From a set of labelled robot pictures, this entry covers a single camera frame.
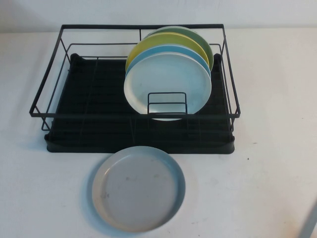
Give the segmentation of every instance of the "gray plate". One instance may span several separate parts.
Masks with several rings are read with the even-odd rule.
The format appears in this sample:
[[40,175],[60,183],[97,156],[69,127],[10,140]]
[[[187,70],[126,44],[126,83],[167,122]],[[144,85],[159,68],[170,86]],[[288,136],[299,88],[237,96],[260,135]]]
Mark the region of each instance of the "gray plate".
[[185,178],[167,153],[130,147],[109,157],[93,183],[93,203],[103,220],[126,232],[145,232],[169,221],[185,195]]

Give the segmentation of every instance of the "white background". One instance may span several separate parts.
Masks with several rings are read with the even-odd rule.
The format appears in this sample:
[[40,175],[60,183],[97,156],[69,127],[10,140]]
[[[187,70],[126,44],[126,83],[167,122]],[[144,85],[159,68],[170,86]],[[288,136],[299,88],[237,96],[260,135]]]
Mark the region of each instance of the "white background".
[[317,26],[317,0],[1,0],[0,32],[62,24],[223,23],[227,28]]

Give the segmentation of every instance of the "white tabletop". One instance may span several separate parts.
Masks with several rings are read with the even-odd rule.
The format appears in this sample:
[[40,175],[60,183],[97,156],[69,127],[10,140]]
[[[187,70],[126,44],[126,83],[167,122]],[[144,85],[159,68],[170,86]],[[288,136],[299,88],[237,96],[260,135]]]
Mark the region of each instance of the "white tabletop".
[[89,204],[109,155],[49,153],[28,113],[57,33],[0,34],[0,237],[307,237],[317,219],[317,29],[226,33],[242,111],[236,150],[172,155],[184,203],[167,224],[133,235],[105,226]]

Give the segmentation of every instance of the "drip tray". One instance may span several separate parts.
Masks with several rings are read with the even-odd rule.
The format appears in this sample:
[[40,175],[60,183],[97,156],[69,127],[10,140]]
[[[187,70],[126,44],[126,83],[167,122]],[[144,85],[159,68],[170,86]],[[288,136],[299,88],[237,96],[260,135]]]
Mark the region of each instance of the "drip tray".
[[[56,114],[114,115],[112,119],[54,119],[45,135],[51,152],[115,153],[131,146],[152,146],[174,154],[229,154],[234,136],[229,119],[158,121],[137,115],[123,92],[125,60],[70,57],[70,69]],[[214,56],[212,91],[196,114],[226,115],[221,55]]]

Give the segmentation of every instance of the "yellow plate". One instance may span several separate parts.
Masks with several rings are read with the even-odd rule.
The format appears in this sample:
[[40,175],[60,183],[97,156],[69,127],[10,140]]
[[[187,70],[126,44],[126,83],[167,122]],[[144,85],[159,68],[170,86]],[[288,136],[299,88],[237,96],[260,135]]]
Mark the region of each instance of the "yellow plate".
[[179,44],[186,46],[195,52],[197,52],[203,59],[207,62],[209,66],[209,60],[207,57],[206,52],[203,50],[203,48],[194,40],[191,38],[175,33],[175,32],[161,32],[156,33],[153,35],[148,36],[147,38],[140,41],[130,52],[127,61],[125,63],[125,70],[129,67],[129,64],[131,61],[140,53],[147,50],[148,48],[162,45],[162,44]]

